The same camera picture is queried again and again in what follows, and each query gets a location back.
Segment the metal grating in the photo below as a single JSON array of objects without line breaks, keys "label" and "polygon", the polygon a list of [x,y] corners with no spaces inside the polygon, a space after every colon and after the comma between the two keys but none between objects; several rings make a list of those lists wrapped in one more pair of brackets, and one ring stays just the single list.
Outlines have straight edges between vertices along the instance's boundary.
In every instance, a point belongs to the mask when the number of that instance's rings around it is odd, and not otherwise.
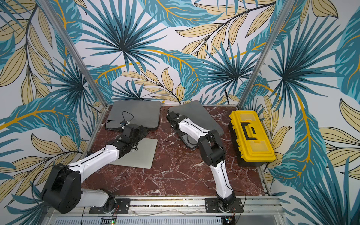
[{"label": "metal grating", "polygon": [[[82,225],[99,225],[101,217],[83,217]],[[80,225],[81,217],[58,217],[54,225]],[[116,224],[124,225],[221,225],[216,216],[122,216]]]}]

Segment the gray cloth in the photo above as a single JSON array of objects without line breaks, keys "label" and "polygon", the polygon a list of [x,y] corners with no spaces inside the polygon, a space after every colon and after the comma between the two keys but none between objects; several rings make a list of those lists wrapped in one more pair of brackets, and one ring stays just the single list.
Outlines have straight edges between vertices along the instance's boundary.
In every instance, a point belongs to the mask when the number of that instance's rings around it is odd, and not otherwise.
[{"label": "gray cloth", "polygon": [[156,129],[159,126],[160,106],[158,101],[119,100],[114,102],[107,118],[105,128],[108,130],[121,129],[121,121],[144,126],[149,129]]},{"label": "gray cloth", "polygon": [[[208,111],[197,100],[188,104],[170,107],[169,112],[171,111],[187,116],[191,121],[202,128],[210,131],[216,130],[220,136],[224,135],[224,130],[221,126],[211,117]],[[188,135],[184,135],[180,138],[189,148],[195,148],[198,143],[197,140],[194,140]]]}]

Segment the mounting plate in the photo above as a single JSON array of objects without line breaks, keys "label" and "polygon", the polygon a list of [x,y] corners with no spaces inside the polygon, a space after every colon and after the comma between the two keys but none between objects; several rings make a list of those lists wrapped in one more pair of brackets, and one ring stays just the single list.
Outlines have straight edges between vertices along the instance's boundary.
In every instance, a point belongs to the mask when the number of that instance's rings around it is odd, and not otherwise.
[{"label": "mounting plate", "polygon": [[[206,213],[222,213],[222,211],[219,210],[217,198],[205,198],[205,207]],[[240,198],[236,198],[233,208],[237,213],[244,212],[243,204]]]},{"label": "mounting plate", "polygon": [[[129,198],[115,198],[116,204],[115,208],[119,205],[117,209],[117,214],[127,214],[129,211],[130,206],[130,199]],[[106,214],[101,208],[99,207],[91,207],[89,214]]]}]

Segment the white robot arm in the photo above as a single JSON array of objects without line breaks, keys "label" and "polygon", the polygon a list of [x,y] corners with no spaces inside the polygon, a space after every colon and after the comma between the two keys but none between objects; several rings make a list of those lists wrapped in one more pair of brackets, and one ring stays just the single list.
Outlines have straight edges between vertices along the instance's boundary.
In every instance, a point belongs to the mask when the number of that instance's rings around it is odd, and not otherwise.
[{"label": "white robot arm", "polygon": [[[210,167],[216,184],[219,209],[231,210],[236,196],[232,190],[225,168],[225,151],[216,130],[209,131],[186,116],[170,112],[167,119],[179,136],[188,134],[198,140],[203,161]],[[147,135],[142,126],[127,124],[123,135],[109,142],[103,149],[67,166],[58,164],[53,167],[41,192],[43,201],[60,213],[68,213],[75,207],[101,207],[103,211],[112,211],[114,196],[102,190],[81,189],[81,183],[91,174],[129,153],[134,146]]]}]

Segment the red marble table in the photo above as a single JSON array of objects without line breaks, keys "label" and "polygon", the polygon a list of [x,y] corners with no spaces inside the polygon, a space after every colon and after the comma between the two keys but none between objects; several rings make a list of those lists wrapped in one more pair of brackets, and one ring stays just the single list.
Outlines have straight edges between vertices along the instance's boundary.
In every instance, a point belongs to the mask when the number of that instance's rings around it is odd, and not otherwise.
[{"label": "red marble table", "polygon": [[[210,115],[223,128],[221,137],[229,155],[226,170],[231,186],[244,191],[247,195],[264,195],[259,174],[255,167],[239,167],[230,139],[229,115],[235,107],[205,107]],[[109,115],[105,115],[103,124]],[[166,120],[165,110],[160,113],[160,125],[150,131],[147,138],[158,139],[151,169],[106,165],[82,184],[82,188],[106,189],[115,195],[215,195],[216,187],[210,168],[201,159],[199,149],[191,151],[179,139]],[[104,147],[119,132],[105,130],[102,124],[92,152]]]}]

